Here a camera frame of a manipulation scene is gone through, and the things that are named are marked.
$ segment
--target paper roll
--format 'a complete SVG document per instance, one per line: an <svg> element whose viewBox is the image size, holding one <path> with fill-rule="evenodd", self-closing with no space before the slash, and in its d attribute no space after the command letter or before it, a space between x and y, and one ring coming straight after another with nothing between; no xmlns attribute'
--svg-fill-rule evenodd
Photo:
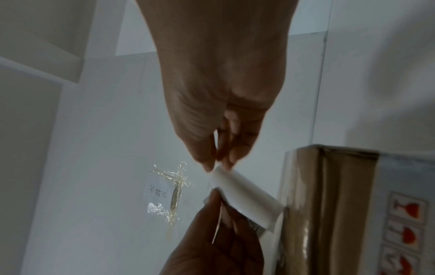
<svg viewBox="0 0 435 275"><path fill-rule="evenodd" d="M223 199L238 212L261 227L273 232L276 219L284 206L235 170L225 171L222 166L211 172L209 181L219 189Z"/></svg>

